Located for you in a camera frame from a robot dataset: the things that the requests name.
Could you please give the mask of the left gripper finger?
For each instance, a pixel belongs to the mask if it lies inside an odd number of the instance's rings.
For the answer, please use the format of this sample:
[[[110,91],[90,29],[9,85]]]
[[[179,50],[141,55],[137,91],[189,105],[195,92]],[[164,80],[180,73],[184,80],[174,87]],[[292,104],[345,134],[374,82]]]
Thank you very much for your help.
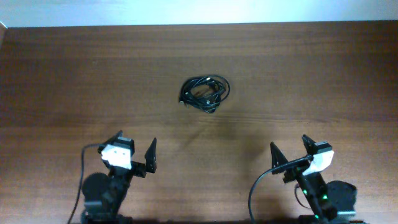
[[[156,146],[157,146],[157,138],[154,138],[145,154],[146,172],[150,173],[156,172],[157,169]]]
[[[122,135],[123,135],[123,131],[122,130],[118,131],[114,136],[110,137],[107,141],[105,141],[105,144],[113,145],[114,142],[118,140],[118,137],[121,137]]]

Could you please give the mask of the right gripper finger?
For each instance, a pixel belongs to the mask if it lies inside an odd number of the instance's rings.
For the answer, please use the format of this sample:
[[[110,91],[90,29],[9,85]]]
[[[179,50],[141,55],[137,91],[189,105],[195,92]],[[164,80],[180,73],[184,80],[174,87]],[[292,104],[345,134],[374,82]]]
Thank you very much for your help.
[[[271,162],[272,162],[272,174],[280,174],[284,172],[286,164],[288,163],[287,158],[284,156],[282,151],[277,147],[274,142],[270,143],[271,150]]]
[[[317,147],[315,141],[308,137],[306,134],[302,136],[303,145],[305,146],[306,152],[309,155],[314,155],[317,153]]]

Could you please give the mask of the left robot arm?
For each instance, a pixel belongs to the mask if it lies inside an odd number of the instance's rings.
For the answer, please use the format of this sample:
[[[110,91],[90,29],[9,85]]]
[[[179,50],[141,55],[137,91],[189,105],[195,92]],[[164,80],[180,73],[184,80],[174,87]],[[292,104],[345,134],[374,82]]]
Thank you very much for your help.
[[[79,191],[84,195],[84,211],[81,223],[132,224],[133,218],[119,213],[122,202],[134,177],[144,178],[155,173],[157,139],[154,138],[145,153],[145,163],[132,160],[135,153],[134,140],[123,137],[119,131],[105,142],[98,144],[108,174],[96,172],[80,180]]]

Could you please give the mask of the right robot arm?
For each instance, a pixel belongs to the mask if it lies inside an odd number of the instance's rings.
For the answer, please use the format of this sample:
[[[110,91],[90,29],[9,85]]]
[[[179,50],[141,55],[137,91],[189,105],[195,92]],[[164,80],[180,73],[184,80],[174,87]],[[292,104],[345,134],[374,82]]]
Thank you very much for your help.
[[[353,223],[356,215],[357,188],[353,184],[334,180],[325,182],[322,171],[331,165],[332,145],[302,136],[307,154],[299,159],[287,160],[274,142],[270,143],[272,174],[283,174],[283,182],[296,182],[308,202],[311,215],[299,216],[300,223]]]

